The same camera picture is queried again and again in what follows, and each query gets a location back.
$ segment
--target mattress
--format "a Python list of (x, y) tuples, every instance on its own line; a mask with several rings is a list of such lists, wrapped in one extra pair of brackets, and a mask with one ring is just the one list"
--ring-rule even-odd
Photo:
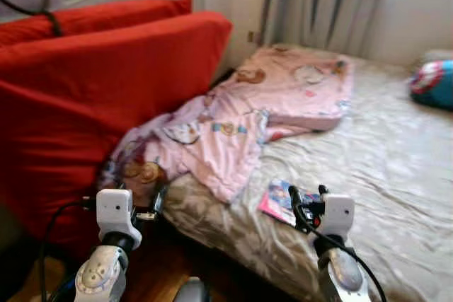
[(351, 108), (333, 131), (265, 145), (231, 205), (191, 175), (178, 178), (165, 217), (301, 301), (318, 301), (317, 258), (306, 236), (257, 208), (274, 178), (310, 192), (324, 184), (355, 199), (350, 242), (390, 301), (451, 301), (452, 116), (413, 103), (404, 68), (352, 60)]

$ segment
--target red pillow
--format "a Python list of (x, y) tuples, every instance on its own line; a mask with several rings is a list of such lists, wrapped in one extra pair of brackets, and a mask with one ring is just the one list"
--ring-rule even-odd
[[(64, 36), (126, 28), (192, 12), (192, 0), (129, 0), (55, 11)], [(0, 46), (54, 37), (45, 16), (0, 25)]]
[[(122, 135), (207, 91), (231, 24), (195, 13), (0, 48), (0, 199), (40, 238), (51, 214), (95, 194)], [(82, 258), (96, 216), (73, 208), (52, 241)]]

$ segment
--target curtain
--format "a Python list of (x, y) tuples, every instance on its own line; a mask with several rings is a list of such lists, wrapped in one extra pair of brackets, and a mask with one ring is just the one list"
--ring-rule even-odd
[(363, 55), (379, 0), (266, 0), (265, 45), (286, 42)]

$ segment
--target pink comforter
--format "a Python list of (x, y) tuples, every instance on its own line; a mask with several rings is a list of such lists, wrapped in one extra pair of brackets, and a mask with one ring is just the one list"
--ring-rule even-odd
[(244, 188), (267, 141), (334, 128), (349, 106), (352, 65), (298, 49), (259, 49), (233, 76), (131, 130), (117, 147), (101, 187), (124, 182), (147, 205), (159, 179), (191, 172), (231, 202)]

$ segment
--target magazine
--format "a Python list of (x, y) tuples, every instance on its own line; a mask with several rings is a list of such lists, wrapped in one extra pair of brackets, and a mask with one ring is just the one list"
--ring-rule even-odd
[[(296, 217), (292, 212), (291, 197), (288, 191), (290, 186), (291, 184), (284, 180), (272, 180), (258, 208), (279, 221), (295, 226)], [(305, 202), (317, 201), (319, 198), (318, 194), (302, 195), (302, 201)]]

